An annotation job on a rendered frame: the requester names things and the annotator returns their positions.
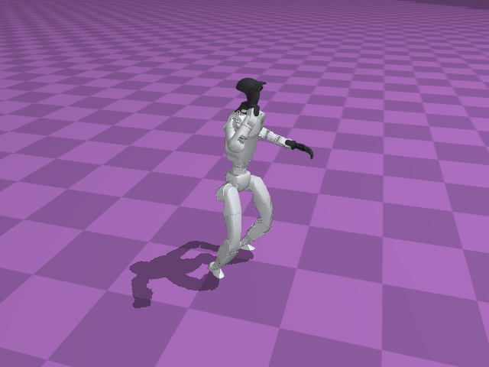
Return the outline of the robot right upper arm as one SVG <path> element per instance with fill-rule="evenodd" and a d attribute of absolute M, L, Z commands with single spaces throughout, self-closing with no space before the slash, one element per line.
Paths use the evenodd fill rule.
<path fill-rule="evenodd" d="M 223 129 L 225 130 L 225 137 L 226 137 L 226 141 L 227 141 L 227 144 L 229 142 L 229 140 L 232 138 L 232 136 L 234 135 L 234 133 L 237 131 L 237 129 L 239 129 L 241 126 L 241 123 L 236 119 L 236 117 L 231 117 L 224 125 L 223 125 Z M 240 153 L 243 151 L 245 147 L 245 144 L 243 141 L 241 141 L 240 139 L 238 139 L 234 145 L 232 145 L 231 147 L 228 146 L 228 149 L 232 152 L 235 152 L 235 153 Z"/>

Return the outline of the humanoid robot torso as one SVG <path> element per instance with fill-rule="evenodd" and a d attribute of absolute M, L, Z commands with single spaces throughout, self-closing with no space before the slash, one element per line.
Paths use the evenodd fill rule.
<path fill-rule="evenodd" d="M 227 121 L 234 116 L 240 123 L 242 123 L 246 115 L 241 112 L 247 112 L 247 110 L 242 109 L 241 111 L 238 110 L 237 112 L 235 111 L 231 112 L 231 114 L 228 116 Z M 228 149 L 228 144 L 225 137 L 226 158 L 234 162 L 232 164 L 232 170 L 226 173 L 225 182 L 231 180 L 233 182 L 234 187 L 237 188 L 238 192 L 245 190 L 250 185 L 251 172 L 247 171 L 246 167 L 248 165 L 248 162 L 251 161 L 254 156 L 260 130 L 261 130 L 261 114 L 257 119 L 255 126 L 252 128 L 248 136 L 248 139 L 247 140 L 240 139 L 241 141 L 244 142 L 244 149 L 240 153 L 235 153 Z"/>

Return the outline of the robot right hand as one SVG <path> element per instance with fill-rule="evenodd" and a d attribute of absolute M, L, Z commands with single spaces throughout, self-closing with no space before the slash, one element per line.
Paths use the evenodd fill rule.
<path fill-rule="evenodd" d="M 266 84 L 266 83 L 262 82 L 262 81 L 260 81 L 260 82 L 257 81 L 256 83 L 251 85 L 250 91 L 248 92 L 248 102 L 250 104 L 248 106 L 248 109 L 254 108 L 254 115 L 255 116 L 259 116 L 260 106 L 257 105 L 257 102 L 258 102 L 259 97 L 260 97 L 261 87 L 264 84 Z"/>

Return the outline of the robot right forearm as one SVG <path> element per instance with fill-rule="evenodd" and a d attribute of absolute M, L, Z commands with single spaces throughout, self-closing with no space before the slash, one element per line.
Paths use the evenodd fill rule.
<path fill-rule="evenodd" d="M 259 116 L 260 116 L 260 111 L 259 111 Z M 228 146 L 231 147 L 234 145 L 234 143 L 240 138 L 247 140 L 248 136 L 252 130 L 252 128 L 255 126 L 257 119 L 259 116 L 254 115 L 254 108 L 250 108 L 247 110 L 247 115 L 244 118 L 244 121 L 241 123 L 241 126 L 237 131 L 234 133 L 232 138 L 228 142 Z"/>

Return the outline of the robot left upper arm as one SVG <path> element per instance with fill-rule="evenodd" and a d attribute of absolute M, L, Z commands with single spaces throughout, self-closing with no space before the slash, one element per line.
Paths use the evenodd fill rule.
<path fill-rule="evenodd" d="M 264 140 L 268 131 L 267 129 L 264 128 L 264 119 L 265 119 L 265 113 L 262 112 L 261 110 L 260 111 L 260 114 L 261 114 L 261 130 L 260 130 L 260 133 L 259 133 L 259 136 L 258 136 L 258 140 Z"/>

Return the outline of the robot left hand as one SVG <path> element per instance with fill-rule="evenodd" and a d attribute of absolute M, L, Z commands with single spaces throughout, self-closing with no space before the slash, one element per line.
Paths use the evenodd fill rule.
<path fill-rule="evenodd" d="M 290 146 L 292 150 L 294 150 L 295 148 L 301 150 L 301 151 L 305 151 L 307 152 L 308 154 L 310 154 L 311 158 L 313 158 L 313 151 L 311 148 L 309 147 L 306 147 L 305 145 L 303 144 L 300 144 L 300 143 L 296 143 L 296 141 L 291 141 L 291 140 L 286 140 L 285 141 L 285 144 Z"/>

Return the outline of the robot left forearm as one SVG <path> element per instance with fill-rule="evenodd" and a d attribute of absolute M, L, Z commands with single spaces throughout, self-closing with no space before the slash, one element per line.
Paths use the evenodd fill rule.
<path fill-rule="evenodd" d="M 291 149 L 290 146 L 285 144 L 286 140 L 291 140 L 291 139 L 282 137 L 280 135 L 276 135 L 276 134 L 274 134 L 274 132 L 271 132 L 268 129 L 267 129 L 267 131 L 268 131 L 268 133 L 267 133 L 267 141 L 268 142 L 274 143 L 274 144 L 279 145 L 281 147 L 285 147 L 286 149 Z"/>

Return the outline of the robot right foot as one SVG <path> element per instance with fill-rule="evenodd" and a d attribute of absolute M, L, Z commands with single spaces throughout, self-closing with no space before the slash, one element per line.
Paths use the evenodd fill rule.
<path fill-rule="evenodd" d="M 214 261 L 213 261 L 213 262 L 210 262 L 210 263 L 209 263 L 209 266 L 208 266 L 208 269 L 209 269 L 209 270 L 210 270 L 210 271 L 211 271 L 211 272 L 212 272 L 212 273 L 213 273 L 213 274 L 214 274 L 214 275 L 215 275 L 217 278 L 223 278 L 223 277 L 224 277 L 224 274 L 223 274 L 223 272 L 222 272 L 222 269 L 219 269 L 219 268 L 218 268 L 216 271 L 214 271 L 214 269 L 215 269 L 215 268 L 217 268 L 217 267 L 215 267 L 215 268 L 213 269 L 213 267 L 212 267 L 212 266 L 213 266 L 213 264 L 214 264 Z"/>

